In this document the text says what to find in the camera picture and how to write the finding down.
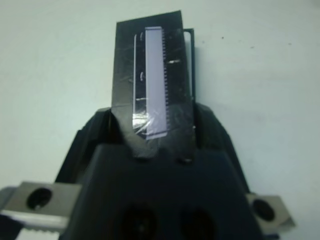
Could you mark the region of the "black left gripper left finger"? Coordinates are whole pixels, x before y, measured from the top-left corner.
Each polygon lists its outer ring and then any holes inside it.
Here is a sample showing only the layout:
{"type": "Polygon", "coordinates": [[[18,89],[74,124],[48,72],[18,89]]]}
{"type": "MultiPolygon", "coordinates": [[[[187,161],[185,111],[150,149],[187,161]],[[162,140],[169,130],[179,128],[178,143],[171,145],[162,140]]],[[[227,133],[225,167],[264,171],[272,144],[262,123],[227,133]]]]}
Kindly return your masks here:
{"type": "Polygon", "coordinates": [[[99,168],[108,157],[114,161],[131,159],[131,150],[110,107],[98,109],[77,131],[55,182],[90,183],[102,174],[99,168]]]}

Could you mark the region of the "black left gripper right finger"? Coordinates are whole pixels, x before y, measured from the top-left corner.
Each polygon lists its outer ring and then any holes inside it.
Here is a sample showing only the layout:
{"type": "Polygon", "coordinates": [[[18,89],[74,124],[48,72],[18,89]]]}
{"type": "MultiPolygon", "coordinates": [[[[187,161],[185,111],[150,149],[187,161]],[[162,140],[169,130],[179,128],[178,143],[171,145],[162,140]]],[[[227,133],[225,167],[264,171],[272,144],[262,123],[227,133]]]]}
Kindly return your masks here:
{"type": "Polygon", "coordinates": [[[232,139],[213,111],[200,103],[194,105],[195,139],[199,149],[224,152],[246,193],[250,192],[232,139]]]}

